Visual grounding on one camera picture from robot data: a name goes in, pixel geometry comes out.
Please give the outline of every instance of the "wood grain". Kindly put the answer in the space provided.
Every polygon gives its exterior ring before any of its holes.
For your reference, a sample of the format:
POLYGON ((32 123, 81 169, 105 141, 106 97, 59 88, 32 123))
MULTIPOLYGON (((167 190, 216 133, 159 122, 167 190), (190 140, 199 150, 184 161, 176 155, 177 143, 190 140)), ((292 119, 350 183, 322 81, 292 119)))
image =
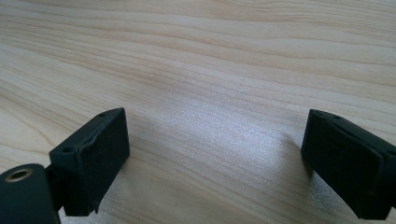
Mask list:
POLYGON ((123 106, 131 158, 63 223, 370 223, 300 146, 309 108, 396 145, 395 67, 394 1, 0 0, 0 172, 123 106))

